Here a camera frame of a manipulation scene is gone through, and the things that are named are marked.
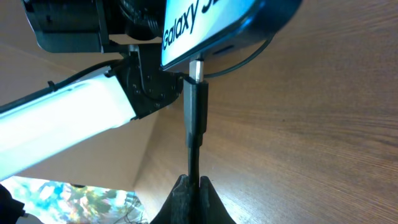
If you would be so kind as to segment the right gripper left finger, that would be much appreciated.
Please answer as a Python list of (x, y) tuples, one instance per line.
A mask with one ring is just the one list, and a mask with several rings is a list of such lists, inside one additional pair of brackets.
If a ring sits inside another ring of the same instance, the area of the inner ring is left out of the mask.
[(190, 223), (192, 196), (187, 175), (180, 175), (166, 201), (150, 224)]

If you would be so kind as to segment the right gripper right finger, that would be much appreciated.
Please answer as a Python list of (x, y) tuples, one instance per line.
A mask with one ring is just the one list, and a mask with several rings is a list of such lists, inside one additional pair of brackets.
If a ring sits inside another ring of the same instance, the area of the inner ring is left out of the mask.
[(202, 224), (235, 224), (207, 176), (200, 177), (199, 221)]

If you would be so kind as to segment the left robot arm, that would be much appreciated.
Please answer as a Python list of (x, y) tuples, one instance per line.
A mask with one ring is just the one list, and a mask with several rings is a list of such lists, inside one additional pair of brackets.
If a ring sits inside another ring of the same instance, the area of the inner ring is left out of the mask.
[(118, 53), (1, 106), (1, 178), (173, 103), (181, 74), (160, 68), (164, 1), (24, 1), (51, 53)]

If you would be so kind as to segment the blue Galaxy smartphone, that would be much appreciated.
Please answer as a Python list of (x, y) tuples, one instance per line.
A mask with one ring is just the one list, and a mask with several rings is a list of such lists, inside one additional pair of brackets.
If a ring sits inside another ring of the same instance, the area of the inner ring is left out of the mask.
[(160, 67), (181, 72), (189, 61), (247, 47), (280, 31), (302, 0), (168, 0)]

